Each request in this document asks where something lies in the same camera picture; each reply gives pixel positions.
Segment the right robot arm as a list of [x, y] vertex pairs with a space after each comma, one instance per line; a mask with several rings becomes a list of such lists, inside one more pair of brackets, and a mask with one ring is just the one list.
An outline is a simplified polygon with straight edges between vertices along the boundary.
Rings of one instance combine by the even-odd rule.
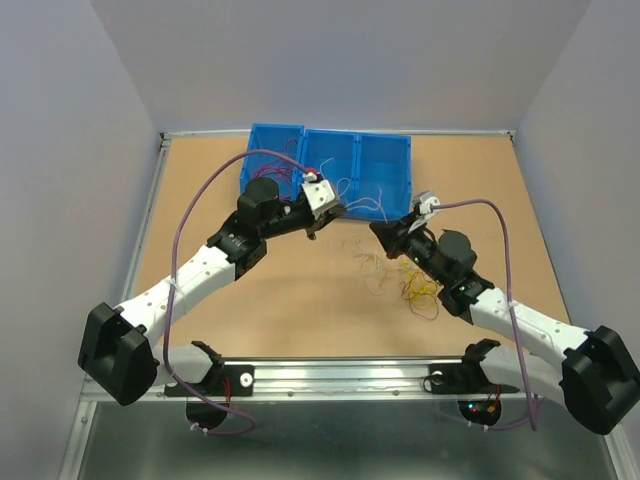
[[469, 238], [447, 230], [433, 238], [409, 221], [369, 225], [390, 259], [406, 256], [438, 283], [438, 298], [452, 316], [519, 342], [518, 354], [487, 342], [460, 366], [472, 390], [503, 384], [529, 390], [566, 408], [587, 430], [609, 434], [639, 402], [639, 369], [620, 335], [607, 326], [588, 330], [553, 319], [520, 302], [474, 270]]

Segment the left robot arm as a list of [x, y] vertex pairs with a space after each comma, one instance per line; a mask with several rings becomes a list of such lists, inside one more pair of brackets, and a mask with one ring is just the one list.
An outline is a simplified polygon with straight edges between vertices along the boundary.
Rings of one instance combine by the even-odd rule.
[[270, 178], [249, 181], [236, 210], [175, 273], [116, 307], [101, 303], [90, 311], [79, 367], [123, 406], [179, 381], [215, 392], [222, 384], [219, 355], [201, 342], [169, 347], [167, 328], [252, 269], [268, 239], [298, 230], [314, 238], [344, 212], [331, 183], [316, 174], [306, 175], [295, 200], [281, 199]]

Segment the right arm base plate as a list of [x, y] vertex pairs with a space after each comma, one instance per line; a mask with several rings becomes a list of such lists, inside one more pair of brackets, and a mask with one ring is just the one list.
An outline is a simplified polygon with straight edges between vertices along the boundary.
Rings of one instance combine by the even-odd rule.
[[517, 393], [518, 389], [506, 384], [497, 385], [488, 380], [477, 365], [463, 363], [435, 363], [429, 366], [422, 379], [425, 392], [434, 395], [474, 395]]

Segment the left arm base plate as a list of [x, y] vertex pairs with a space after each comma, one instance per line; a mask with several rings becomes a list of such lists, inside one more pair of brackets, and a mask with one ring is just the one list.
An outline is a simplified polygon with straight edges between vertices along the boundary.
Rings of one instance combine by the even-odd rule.
[[208, 397], [251, 397], [253, 395], [255, 366], [249, 363], [220, 363], [210, 366], [200, 377], [183, 379], [198, 393]]

